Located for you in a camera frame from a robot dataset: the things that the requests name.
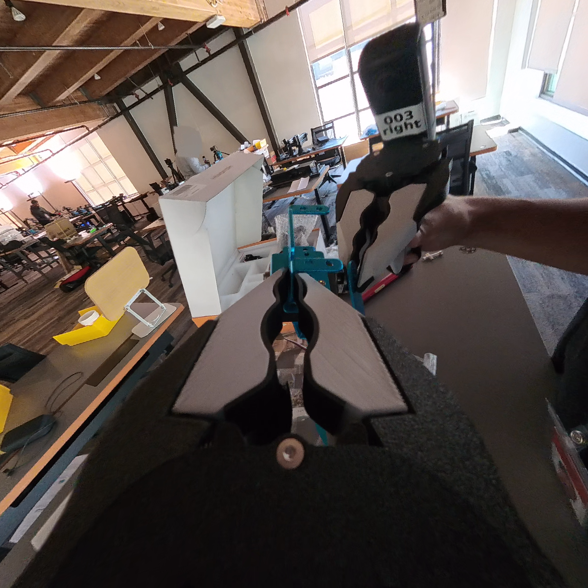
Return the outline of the black computer mouse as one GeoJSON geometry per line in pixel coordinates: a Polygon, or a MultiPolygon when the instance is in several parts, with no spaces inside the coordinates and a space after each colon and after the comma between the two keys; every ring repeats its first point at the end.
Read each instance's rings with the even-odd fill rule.
{"type": "Polygon", "coordinates": [[[12,454],[48,435],[56,424],[53,415],[40,415],[7,431],[1,442],[1,452],[12,454]]]}

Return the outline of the black mesh office chair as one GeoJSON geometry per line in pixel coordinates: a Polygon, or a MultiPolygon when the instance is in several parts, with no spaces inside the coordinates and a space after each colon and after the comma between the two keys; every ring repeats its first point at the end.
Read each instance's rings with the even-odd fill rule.
{"type": "Polygon", "coordinates": [[[445,131],[442,143],[446,155],[452,160],[449,193],[455,196],[473,195],[477,170],[475,157],[471,155],[474,120],[445,131]]]}

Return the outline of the orange and white cardboard box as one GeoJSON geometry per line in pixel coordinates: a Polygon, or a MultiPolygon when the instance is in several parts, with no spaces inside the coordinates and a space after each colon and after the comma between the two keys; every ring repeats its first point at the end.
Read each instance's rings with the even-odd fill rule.
{"type": "Polygon", "coordinates": [[[235,152],[160,197],[193,322],[222,313],[217,277],[237,248],[262,241],[265,158],[235,152]]]}

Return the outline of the background office desks and chairs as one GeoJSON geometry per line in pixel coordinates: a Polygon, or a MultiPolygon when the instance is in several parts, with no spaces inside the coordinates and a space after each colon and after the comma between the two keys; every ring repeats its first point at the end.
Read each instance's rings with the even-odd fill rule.
{"type": "Polygon", "coordinates": [[[128,201],[122,195],[101,205],[78,209],[64,207],[46,226],[26,219],[24,228],[1,225],[1,273],[10,273],[26,283],[25,273],[44,279],[44,270],[59,263],[65,274],[56,288],[69,293],[78,289],[93,273],[124,247],[138,248],[140,256],[164,267],[162,282],[173,287],[177,265],[165,223],[158,210],[140,194],[128,201]],[[40,228],[35,231],[31,221],[40,228]]]}

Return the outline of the yellow plastic bin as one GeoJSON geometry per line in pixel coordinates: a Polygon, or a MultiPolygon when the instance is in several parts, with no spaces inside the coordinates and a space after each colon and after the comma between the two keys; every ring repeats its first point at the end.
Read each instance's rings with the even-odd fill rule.
{"type": "Polygon", "coordinates": [[[119,321],[120,319],[108,320],[104,315],[99,315],[91,325],[78,323],[74,329],[55,335],[53,339],[60,345],[76,346],[107,336],[119,321]]]}
{"type": "Polygon", "coordinates": [[[1,445],[7,432],[6,427],[12,402],[13,394],[10,388],[1,384],[1,445]]]}

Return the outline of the person's right forearm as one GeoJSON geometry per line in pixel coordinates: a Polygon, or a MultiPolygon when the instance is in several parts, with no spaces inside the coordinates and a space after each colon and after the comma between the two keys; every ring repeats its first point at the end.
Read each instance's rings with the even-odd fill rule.
{"type": "Polygon", "coordinates": [[[470,196],[463,245],[587,275],[587,198],[470,196]]]}

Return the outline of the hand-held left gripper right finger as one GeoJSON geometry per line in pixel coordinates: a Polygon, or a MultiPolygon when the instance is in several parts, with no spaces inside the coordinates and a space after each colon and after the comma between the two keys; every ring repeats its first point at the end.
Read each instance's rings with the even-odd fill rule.
{"type": "Polygon", "coordinates": [[[306,273],[295,276],[307,340],[303,402],[320,426],[404,415],[408,404],[364,317],[306,273]]]}

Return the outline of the blue servo bracket assembly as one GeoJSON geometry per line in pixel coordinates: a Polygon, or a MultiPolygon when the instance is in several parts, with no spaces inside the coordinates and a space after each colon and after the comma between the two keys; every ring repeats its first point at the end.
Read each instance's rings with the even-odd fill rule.
{"type": "Polygon", "coordinates": [[[302,300],[303,294],[298,294],[295,290],[295,276],[297,274],[306,273],[326,287],[328,291],[337,293],[337,288],[330,286],[329,278],[332,275],[343,273],[344,277],[347,278],[352,307],[362,315],[364,314],[364,301],[357,284],[358,270],[356,261],[349,261],[347,267],[344,268],[341,260],[326,258],[324,254],[318,252],[313,246],[296,244],[295,217],[326,217],[328,210],[325,205],[290,205],[288,209],[288,243],[280,253],[271,256],[270,274],[273,275],[278,270],[284,269],[289,279],[287,297],[282,304],[282,308],[286,321],[293,323],[295,332],[301,339],[306,339],[306,337],[298,325],[299,302],[302,300]]]}

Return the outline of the dark grey desk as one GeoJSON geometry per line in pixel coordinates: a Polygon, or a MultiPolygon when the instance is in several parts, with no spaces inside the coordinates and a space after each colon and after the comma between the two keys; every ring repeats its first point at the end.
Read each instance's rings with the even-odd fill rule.
{"type": "Polygon", "coordinates": [[[554,371],[508,263],[481,261],[498,293],[455,253],[369,310],[407,412],[314,405],[304,375],[335,447],[293,470],[240,442],[211,462],[196,585],[587,587],[587,540],[548,473],[554,371]]]}

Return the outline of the neighbouring grey desk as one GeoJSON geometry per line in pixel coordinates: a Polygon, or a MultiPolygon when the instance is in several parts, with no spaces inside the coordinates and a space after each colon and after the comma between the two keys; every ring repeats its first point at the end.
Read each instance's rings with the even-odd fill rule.
{"type": "Polygon", "coordinates": [[[43,494],[60,477],[85,443],[102,427],[159,357],[171,350],[170,331],[178,310],[135,348],[96,387],[86,378],[133,336],[137,321],[125,315],[105,337],[73,347],[60,346],[21,378],[7,420],[11,430],[40,415],[53,415],[56,424],[46,436],[14,452],[1,464],[1,541],[10,536],[43,494]]]}

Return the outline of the white foam box insert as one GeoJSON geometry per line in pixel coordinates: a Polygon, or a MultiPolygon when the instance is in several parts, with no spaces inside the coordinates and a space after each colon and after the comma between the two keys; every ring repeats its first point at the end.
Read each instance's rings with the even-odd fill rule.
{"type": "Polygon", "coordinates": [[[217,277],[221,311],[257,287],[269,272],[270,257],[277,252],[276,240],[237,248],[217,277]]]}

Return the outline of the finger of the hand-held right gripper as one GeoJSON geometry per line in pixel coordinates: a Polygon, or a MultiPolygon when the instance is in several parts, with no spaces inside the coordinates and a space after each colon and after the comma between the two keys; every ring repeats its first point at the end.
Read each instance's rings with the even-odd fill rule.
{"type": "Polygon", "coordinates": [[[401,272],[408,245],[416,236],[417,222],[413,217],[425,190],[425,183],[410,184],[391,194],[389,214],[361,254],[358,287],[380,281],[389,271],[395,275],[401,272]]]}
{"type": "Polygon", "coordinates": [[[355,190],[349,195],[336,224],[339,258],[345,264],[354,261],[361,265],[367,249],[376,240],[378,207],[375,200],[376,195],[367,189],[355,190]]]}

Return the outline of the red electric screwdriver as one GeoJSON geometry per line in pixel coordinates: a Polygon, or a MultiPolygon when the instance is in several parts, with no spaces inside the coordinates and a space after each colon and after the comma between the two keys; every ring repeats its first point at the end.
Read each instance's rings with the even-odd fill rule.
{"type": "Polygon", "coordinates": [[[384,278],[382,278],[378,282],[376,282],[373,285],[371,285],[370,287],[368,287],[367,290],[365,290],[362,293],[363,302],[367,302],[368,300],[373,298],[385,287],[387,287],[388,285],[391,285],[392,283],[396,282],[398,279],[400,279],[401,277],[403,277],[404,275],[409,273],[411,269],[412,269],[412,266],[406,266],[406,267],[402,268],[398,274],[389,273],[384,278]]]}

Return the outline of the large grid window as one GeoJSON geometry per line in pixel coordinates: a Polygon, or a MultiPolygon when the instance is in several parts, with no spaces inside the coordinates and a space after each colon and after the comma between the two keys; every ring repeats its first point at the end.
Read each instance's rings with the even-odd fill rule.
{"type": "Polygon", "coordinates": [[[414,1],[308,1],[299,21],[323,122],[337,138],[359,142],[375,120],[358,73],[369,40],[415,22],[414,1]]]}

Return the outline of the long workbench with equipment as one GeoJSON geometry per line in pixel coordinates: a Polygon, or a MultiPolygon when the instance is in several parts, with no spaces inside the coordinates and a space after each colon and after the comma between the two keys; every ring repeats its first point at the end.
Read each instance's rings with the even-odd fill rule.
{"type": "Polygon", "coordinates": [[[337,136],[334,121],[311,129],[310,134],[294,135],[283,141],[282,153],[271,165],[273,173],[263,188],[263,197],[268,198],[278,189],[290,187],[302,178],[316,179],[328,166],[331,171],[346,167],[343,145],[348,136],[337,136]]]}

